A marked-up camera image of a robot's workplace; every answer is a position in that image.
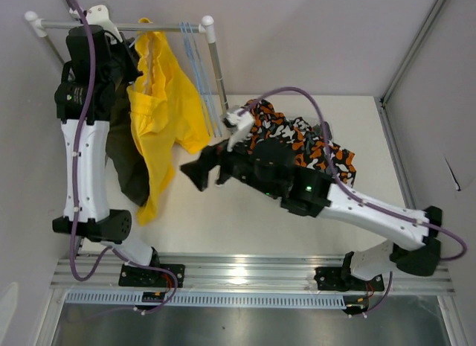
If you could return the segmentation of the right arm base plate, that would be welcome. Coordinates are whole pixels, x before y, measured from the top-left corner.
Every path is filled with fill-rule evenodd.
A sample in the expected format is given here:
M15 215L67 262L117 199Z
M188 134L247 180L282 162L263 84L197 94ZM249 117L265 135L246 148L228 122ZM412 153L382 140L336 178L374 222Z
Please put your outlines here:
M333 292L383 292L383 277L377 275L370 281L358 279L343 271L341 267L321 266L315 269L314 279L320 291Z

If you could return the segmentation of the grey shorts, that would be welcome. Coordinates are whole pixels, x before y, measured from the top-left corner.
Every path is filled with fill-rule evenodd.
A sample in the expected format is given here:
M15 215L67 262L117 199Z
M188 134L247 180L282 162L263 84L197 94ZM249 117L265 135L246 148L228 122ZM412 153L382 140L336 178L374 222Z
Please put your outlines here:
M327 140L332 140L332 127L327 121L316 124L312 128L313 131L319 136L324 137L324 134L327 134Z

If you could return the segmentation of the orange black patterned shorts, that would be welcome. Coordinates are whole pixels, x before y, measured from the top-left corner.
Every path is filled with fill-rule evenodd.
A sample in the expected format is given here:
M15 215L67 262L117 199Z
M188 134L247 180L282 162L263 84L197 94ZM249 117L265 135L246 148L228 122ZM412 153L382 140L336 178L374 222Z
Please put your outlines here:
M302 117L289 119L282 112L277 112L267 100L261 100L251 114L255 118L254 125L248 136L235 145L235 151L250 155L261 141L276 138L292 148L296 165L331 172L325 157L324 137L316 134ZM329 150L338 178L344 184L353 186L357 174L353 166L355 153L332 141L329 142Z

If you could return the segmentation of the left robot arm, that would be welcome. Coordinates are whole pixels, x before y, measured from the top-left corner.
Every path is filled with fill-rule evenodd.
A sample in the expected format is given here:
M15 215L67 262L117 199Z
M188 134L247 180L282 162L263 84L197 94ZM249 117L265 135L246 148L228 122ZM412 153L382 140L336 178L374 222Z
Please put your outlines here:
M99 25L72 28L66 37L71 59L64 65L54 100L65 141L67 198L54 232L84 237L137 263L144 286L161 279L157 251L135 236L128 210L112 209L106 193L111 161L121 192L142 207L149 173L132 138L127 88L141 73L138 56L122 34Z

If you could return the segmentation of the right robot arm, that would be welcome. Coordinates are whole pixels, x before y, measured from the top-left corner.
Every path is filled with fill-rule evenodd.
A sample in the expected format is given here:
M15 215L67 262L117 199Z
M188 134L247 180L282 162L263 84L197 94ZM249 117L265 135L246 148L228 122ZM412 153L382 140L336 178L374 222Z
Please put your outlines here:
M195 161L180 167L198 190L208 187L209 172L217 167L217 185L235 178L278 199L281 208L291 214L342 221L385 239L365 251L345 255L339 278L346 288L356 289L395 270L419 277L436 271L441 242L427 224L440 222L439 208L397 208L342 187L325 172L296 165L292 149L276 140L260 142L251 154L230 151L227 144L207 146Z

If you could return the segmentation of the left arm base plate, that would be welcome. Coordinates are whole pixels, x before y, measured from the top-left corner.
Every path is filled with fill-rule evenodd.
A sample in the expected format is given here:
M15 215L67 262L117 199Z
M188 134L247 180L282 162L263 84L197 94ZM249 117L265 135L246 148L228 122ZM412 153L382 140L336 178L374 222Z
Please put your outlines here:
M162 264L161 267L172 272L176 276L178 280L178 288L183 287L185 265ZM123 264L120 271L118 285L127 287L166 288L170 287L170 283L172 282L172 277L167 273L145 270L143 268L126 266Z

